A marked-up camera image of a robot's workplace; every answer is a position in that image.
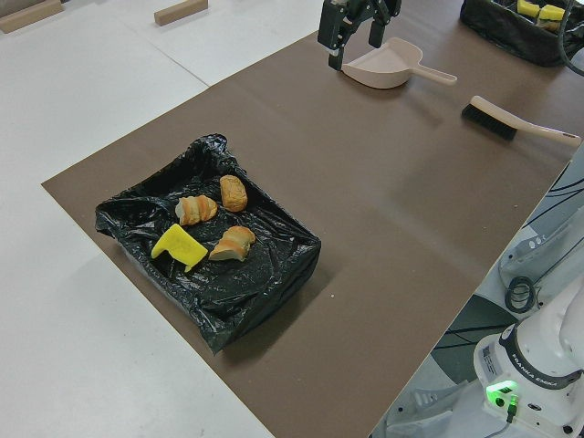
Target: wooden stick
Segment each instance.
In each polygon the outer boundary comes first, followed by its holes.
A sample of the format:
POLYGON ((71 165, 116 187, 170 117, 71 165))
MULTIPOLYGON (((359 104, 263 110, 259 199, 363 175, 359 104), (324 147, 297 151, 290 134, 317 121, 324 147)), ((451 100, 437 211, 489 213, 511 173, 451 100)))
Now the wooden stick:
POLYGON ((209 7, 208 0, 186 0, 177 5, 167 7, 154 13, 154 21, 159 26, 168 25, 173 21, 191 16, 209 7))
POLYGON ((13 32, 21 27, 31 25, 48 16, 63 11, 60 0, 46 0, 38 5, 32 5, 22 11, 14 12, 0 18, 0 29, 5 33, 13 32))

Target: hand brush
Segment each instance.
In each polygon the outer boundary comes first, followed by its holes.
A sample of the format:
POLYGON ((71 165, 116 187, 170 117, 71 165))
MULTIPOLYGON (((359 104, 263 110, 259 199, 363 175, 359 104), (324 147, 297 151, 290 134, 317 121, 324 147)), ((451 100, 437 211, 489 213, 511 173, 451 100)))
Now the hand brush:
POLYGON ((478 123, 509 141, 513 140, 518 130, 522 130, 575 148, 582 143, 582 139, 578 135, 534 125, 497 107, 480 96, 474 96, 471 99, 471 103, 463 109, 463 117, 478 123))

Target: dustpan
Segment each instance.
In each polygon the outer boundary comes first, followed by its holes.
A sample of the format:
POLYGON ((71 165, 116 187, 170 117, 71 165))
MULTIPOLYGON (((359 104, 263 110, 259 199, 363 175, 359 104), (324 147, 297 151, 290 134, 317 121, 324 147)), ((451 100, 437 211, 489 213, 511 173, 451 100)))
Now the dustpan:
POLYGON ((390 38, 380 48, 343 64, 342 72, 374 89, 392 89, 421 76, 444 85, 454 85, 457 77, 420 64, 422 51, 401 38, 390 38))

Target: yellow sponge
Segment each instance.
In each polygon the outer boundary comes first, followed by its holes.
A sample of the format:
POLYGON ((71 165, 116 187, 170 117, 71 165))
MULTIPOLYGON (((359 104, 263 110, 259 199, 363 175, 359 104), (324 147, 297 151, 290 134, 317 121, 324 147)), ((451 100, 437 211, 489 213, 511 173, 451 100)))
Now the yellow sponge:
POLYGON ((527 0, 518 0, 517 12, 522 16, 533 16, 535 18, 539 14, 539 5, 529 3, 527 0))
POLYGON ((564 9, 553 5, 545 5, 539 12, 540 20, 562 21, 564 9))
POLYGON ((151 257, 156 258, 164 251, 168 251, 173 259, 185 264, 184 272, 193 269, 193 266, 203 260, 208 252, 178 224, 171 226, 158 239, 152 249, 151 257))

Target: green light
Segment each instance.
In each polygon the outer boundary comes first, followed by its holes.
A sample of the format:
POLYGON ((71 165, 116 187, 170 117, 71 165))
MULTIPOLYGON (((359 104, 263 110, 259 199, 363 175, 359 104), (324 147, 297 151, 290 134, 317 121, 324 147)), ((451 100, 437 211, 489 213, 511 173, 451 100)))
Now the green light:
MULTIPOLYGON (((517 389, 517 384, 514 381, 500 381, 494 385, 487 386, 486 398, 496 406, 496 399, 501 397, 501 394, 508 394, 517 389)), ((511 403, 516 404, 517 397, 511 396, 511 403)))

